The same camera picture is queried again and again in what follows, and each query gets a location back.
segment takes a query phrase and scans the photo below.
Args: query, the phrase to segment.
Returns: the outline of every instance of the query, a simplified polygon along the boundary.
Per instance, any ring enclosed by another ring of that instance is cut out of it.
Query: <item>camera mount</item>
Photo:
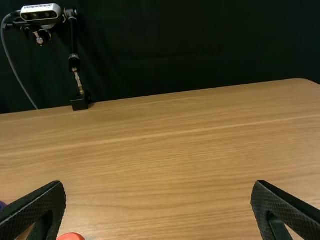
[[[62,11],[57,4],[24,6],[21,11],[11,14],[11,16],[14,17],[11,22],[7,22],[1,26],[3,30],[18,29],[23,31],[27,39],[32,35],[36,44],[42,47],[51,40],[52,35],[50,31],[56,24],[68,23],[70,32],[68,69],[74,75],[79,88],[78,94],[70,101],[74,111],[88,109],[88,105],[91,102],[90,94],[84,90],[79,76],[80,58],[77,44],[77,15],[76,9],[65,8]]]

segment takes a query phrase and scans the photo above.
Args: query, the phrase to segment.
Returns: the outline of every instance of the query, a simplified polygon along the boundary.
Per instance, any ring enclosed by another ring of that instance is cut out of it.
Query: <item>wood grain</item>
[[[256,180],[320,208],[320,87],[290,79],[0,115],[0,200],[60,180],[59,234],[257,240]]]

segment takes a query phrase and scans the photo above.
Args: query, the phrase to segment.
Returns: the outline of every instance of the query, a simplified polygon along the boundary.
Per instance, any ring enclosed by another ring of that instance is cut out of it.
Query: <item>purple object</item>
[[[5,204],[3,201],[0,201],[0,209],[3,209],[7,204]]]

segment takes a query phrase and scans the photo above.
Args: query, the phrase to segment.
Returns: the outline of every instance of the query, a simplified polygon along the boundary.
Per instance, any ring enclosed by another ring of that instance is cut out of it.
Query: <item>wooden table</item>
[[[320,87],[290,79],[0,115],[0,200],[60,180],[59,235],[259,240],[266,180],[320,208]]]

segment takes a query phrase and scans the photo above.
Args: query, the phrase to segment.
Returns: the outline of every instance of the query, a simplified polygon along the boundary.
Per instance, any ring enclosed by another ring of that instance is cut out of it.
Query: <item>camera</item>
[[[61,15],[62,9],[55,3],[24,6],[20,12],[20,17],[26,22],[57,19]]]

